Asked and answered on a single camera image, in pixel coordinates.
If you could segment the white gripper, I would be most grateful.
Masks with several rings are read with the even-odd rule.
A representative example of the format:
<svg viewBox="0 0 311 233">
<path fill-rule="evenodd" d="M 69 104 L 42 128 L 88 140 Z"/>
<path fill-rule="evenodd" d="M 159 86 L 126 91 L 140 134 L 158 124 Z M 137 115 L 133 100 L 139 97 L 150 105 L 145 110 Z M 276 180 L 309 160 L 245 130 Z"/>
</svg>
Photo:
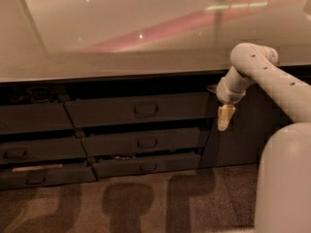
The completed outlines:
<svg viewBox="0 0 311 233">
<path fill-rule="evenodd" d="M 233 105 L 239 103 L 246 95 L 246 92 L 235 92 L 230 90 L 226 86 L 224 78 L 221 78 L 218 85 L 209 85 L 207 90 L 216 93 L 218 100 L 224 104 L 218 108 L 218 130 L 226 131 L 235 113 L 235 107 Z"/>
</svg>

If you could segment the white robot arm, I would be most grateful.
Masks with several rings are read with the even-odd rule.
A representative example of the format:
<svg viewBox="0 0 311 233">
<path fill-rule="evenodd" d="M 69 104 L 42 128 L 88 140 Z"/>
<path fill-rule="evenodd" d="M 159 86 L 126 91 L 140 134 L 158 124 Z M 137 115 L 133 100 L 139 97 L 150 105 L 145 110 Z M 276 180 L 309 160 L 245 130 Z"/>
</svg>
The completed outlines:
<svg viewBox="0 0 311 233">
<path fill-rule="evenodd" d="M 276 49 L 240 43 L 218 82 L 217 127 L 225 131 L 247 89 L 258 85 L 288 118 L 259 163 L 254 233 L 311 233 L 311 86 L 277 66 Z"/>
</svg>

